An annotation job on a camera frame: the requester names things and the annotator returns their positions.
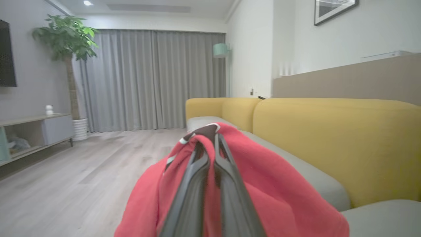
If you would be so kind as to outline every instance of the small white figurine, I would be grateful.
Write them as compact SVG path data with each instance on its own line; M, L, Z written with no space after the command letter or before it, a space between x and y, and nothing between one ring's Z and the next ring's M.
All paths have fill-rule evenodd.
M51 105L47 105L45 107L45 112L46 112L47 115L54 114L53 107Z

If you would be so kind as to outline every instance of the green leaves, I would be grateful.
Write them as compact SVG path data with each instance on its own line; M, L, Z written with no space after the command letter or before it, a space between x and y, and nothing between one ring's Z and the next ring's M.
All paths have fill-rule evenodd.
M48 15L45 20L48 27L35 28L32 36L53 50L53 60L64 59L73 54L76 55L76 60L96 57L91 46L98 47L93 41L97 30L84 26L84 18Z

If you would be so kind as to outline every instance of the potted plant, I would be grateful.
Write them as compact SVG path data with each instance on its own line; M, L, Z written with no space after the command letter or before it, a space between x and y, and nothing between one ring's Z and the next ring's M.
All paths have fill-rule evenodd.
M92 46L98 47L93 41L95 29L83 25L83 18L75 16L52 16L45 19L48 27L35 28L32 36L36 40L48 45L53 52L53 60L63 60L67 68L67 80L69 83L70 104L72 107L73 126L75 130L74 141L88 138L87 119L80 119L77 104L77 91L75 76L73 74L72 58L87 60L88 57L96 57Z

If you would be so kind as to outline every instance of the tree trunk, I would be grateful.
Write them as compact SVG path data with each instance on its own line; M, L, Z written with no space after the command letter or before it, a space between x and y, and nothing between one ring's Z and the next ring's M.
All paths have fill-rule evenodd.
M70 93L70 105L72 107L72 118L73 120L80 119L79 116L79 106L77 104L77 91L76 91L76 82L75 76L73 74L73 66L72 66L72 57L66 57L64 59L66 62L66 69L67 69L67 81L69 82L69 93Z

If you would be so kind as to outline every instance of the sofa armrest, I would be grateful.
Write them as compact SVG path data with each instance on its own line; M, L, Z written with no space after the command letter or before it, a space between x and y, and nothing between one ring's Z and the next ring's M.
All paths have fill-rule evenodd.
M195 98L186 101L186 120L194 117L216 116L222 118L222 104L228 98Z
M222 118L235 124L238 129L253 131L253 113L259 98L231 98L222 105Z

